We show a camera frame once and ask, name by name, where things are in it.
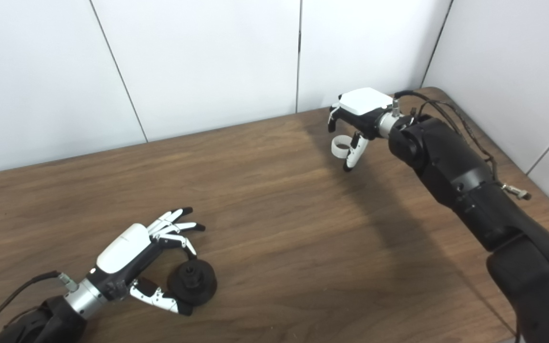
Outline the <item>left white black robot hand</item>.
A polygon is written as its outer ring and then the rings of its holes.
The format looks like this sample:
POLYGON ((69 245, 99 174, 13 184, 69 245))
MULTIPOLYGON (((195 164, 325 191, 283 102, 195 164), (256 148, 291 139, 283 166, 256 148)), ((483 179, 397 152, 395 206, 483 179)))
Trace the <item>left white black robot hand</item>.
POLYGON ((78 288, 67 293, 64 300, 85 320, 105 304, 126 297, 174 314, 190 316, 193 313, 191 305, 142 278, 141 274, 166 249, 180 248, 189 259, 197 258, 197 252, 184 232, 204 232, 205 226, 181 222, 182 217, 192 212, 192 208, 174 209, 148 226, 141 223, 129 226, 100 253, 78 288))

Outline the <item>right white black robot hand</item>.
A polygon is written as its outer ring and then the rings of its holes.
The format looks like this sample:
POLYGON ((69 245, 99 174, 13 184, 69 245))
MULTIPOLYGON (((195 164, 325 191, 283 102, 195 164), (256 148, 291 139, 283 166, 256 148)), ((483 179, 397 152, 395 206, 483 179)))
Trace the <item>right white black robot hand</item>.
POLYGON ((339 120, 353 126, 352 136, 338 135, 331 142, 331 152, 344 159, 343 169, 350 172, 359 162, 370 141, 388 139, 394 124, 403 117, 398 100, 366 87, 338 96, 329 108, 327 130, 336 131, 339 120))

